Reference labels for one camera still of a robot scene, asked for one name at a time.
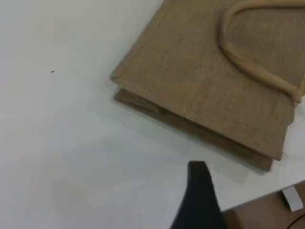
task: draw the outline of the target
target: white surface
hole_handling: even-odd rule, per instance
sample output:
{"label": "white surface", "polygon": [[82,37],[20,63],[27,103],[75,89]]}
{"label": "white surface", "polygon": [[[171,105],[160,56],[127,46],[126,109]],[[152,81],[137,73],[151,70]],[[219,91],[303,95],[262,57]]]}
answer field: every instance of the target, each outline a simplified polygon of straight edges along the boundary
{"label": "white surface", "polygon": [[189,160],[208,163],[222,210],[305,179],[305,104],[263,174],[112,100],[109,74],[160,4],[2,2],[1,228],[168,228]]}
{"label": "white surface", "polygon": [[285,188],[282,192],[291,211],[298,211],[303,208],[302,200],[294,186]]}

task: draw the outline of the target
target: burlap bag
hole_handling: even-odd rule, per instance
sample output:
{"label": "burlap bag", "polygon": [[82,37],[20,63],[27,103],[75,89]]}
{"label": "burlap bag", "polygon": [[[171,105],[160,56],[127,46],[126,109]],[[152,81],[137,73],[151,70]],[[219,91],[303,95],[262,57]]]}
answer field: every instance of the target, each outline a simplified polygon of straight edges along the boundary
{"label": "burlap bag", "polygon": [[[231,144],[231,151],[266,169],[282,157],[294,104],[283,90],[255,80],[221,51],[221,15],[237,2],[166,0],[112,80],[125,89],[119,100],[155,111],[159,118],[174,115],[184,129],[194,124],[209,129],[222,139],[219,145]],[[302,10],[240,12],[226,39],[250,62],[300,86],[305,70]]]}

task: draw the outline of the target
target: rope handle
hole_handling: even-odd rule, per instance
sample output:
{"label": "rope handle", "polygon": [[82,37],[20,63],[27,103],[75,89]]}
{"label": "rope handle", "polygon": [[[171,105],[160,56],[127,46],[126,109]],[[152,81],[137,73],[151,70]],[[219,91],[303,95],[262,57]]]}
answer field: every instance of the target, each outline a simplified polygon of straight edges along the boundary
{"label": "rope handle", "polygon": [[303,84],[301,83],[300,88],[292,85],[291,83],[284,81],[281,77],[267,71],[265,68],[254,64],[246,60],[240,55],[227,40],[227,34],[229,27],[234,19],[234,16],[244,10],[249,9],[261,9],[261,8],[300,8],[305,7],[305,0],[245,0],[231,6],[221,17],[220,28],[219,28],[219,45],[232,63],[248,73],[258,81],[265,83],[277,90],[286,93],[289,98],[298,104],[302,101]]}

